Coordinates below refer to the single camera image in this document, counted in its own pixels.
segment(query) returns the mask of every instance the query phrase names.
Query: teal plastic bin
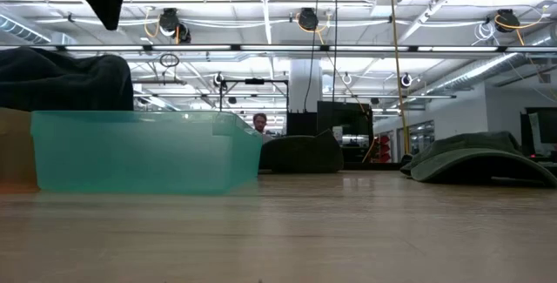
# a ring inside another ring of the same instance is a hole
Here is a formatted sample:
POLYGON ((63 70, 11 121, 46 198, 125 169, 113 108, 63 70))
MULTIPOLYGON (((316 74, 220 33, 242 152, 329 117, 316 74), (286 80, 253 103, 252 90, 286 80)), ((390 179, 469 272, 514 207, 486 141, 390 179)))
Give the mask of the teal plastic bin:
POLYGON ((39 187, 220 194, 256 181, 262 138, 227 112, 35 111, 39 187))

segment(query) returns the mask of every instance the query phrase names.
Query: table surface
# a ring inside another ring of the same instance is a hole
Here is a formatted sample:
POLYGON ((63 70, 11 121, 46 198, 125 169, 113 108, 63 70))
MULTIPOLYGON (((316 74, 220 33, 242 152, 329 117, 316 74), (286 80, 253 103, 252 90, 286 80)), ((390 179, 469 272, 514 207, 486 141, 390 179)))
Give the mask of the table surface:
POLYGON ((0 195, 0 282, 555 282, 557 192, 397 172, 223 197, 0 195))

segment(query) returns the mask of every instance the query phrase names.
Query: ceiling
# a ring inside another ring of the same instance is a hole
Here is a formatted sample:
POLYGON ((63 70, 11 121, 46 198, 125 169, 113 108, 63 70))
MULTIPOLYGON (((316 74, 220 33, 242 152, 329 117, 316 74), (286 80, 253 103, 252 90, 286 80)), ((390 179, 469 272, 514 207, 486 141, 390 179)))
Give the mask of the ceiling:
MULTIPOLYGON (((398 0, 396 4, 397 32, 405 34, 411 27, 410 23, 428 8, 432 8, 437 0, 398 0)), ((325 44, 392 44, 393 24, 388 23, 392 15, 390 0, 339 0, 338 15, 334 15, 333 0, 320 0, 318 17, 324 26, 323 40, 325 44), (326 23, 327 15, 331 22, 326 23), (327 27, 339 24, 338 28, 327 27)), ((523 30, 523 35, 536 32, 553 22, 557 17, 557 5, 554 0, 449 0, 443 3, 430 17, 426 18, 421 27, 417 28, 404 40, 407 45, 482 45, 496 44, 492 37, 479 40, 477 37, 479 23, 486 17, 493 17, 497 9, 513 9, 522 24, 531 24, 540 19, 543 11, 545 17, 533 27, 523 30), (547 7, 541 3, 547 1, 547 7)), ((168 44, 171 40, 158 33, 156 37, 145 34, 143 21, 149 12, 151 24, 146 27, 150 32, 156 30, 156 18, 165 7, 178 9, 180 18, 184 19, 192 35, 192 44, 312 44, 313 34, 302 31, 296 20, 290 23, 289 17, 295 17, 301 7, 315 7, 315 0, 269 0, 268 12, 270 36, 265 32, 265 6, 261 0, 125 0, 121 12, 120 27, 116 31, 106 30, 99 23, 95 14, 84 0, 0 0, 0 10, 7 10, 13 16, 34 25, 38 30, 46 32, 62 32, 74 38, 78 44, 168 44), (72 18, 79 22, 67 21, 72 18)), ((495 32, 494 36, 500 44, 517 44, 514 33, 495 32)), ((25 44, 16 37, 0 31, 0 44, 25 44)), ((270 59, 265 56, 247 56, 242 61, 234 61, 242 57, 238 53, 229 52, 214 54, 229 58, 226 62, 203 60, 204 53, 190 52, 187 57, 192 68, 197 70, 205 81, 203 84, 194 74, 191 67, 179 65, 171 71, 188 83, 187 87, 176 84, 143 84, 142 88, 152 92, 173 93, 187 89, 188 91, 210 92, 206 86, 211 84, 215 73, 222 72, 229 77, 270 77, 270 59)), ((277 79, 289 75, 289 60, 296 56, 275 55, 273 76, 277 79)), ((157 62, 157 55, 152 56, 157 77, 161 78, 164 68, 157 62)), ((451 71, 472 62, 474 57, 460 58, 401 58, 401 72, 408 72, 416 80, 415 84, 432 84, 451 71)), ((332 74, 332 64, 327 57, 320 60, 324 74, 332 74)), ((155 74, 146 62, 130 61, 134 80, 155 79, 155 74)), ((350 86, 354 92, 377 92, 392 94, 397 87, 395 59, 392 57, 340 57, 338 71, 352 76, 350 86)), ((337 81, 337 90, 346 92, 342 82, 337 81)), ((272 86, 238 86, 238 92, 277 92, 272 86)), ((205 108, 208 104, 196 99, 173 98, 177 107, 205 108)), ((283 98, 253 101, 241 99, 236 106, 281 106, 283 98)))

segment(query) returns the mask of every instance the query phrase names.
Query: person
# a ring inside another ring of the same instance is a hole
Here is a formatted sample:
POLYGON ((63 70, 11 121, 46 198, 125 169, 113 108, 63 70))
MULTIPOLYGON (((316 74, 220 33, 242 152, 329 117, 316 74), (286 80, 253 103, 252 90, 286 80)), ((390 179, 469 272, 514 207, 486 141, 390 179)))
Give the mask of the person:
POLYGON ((272 140, 272 137, 265 134, 265 127, 267 126, 267 116, 264 113, 256 113, 253 115, 253 127, 256 131, 263 135, 263 144, 272 140))

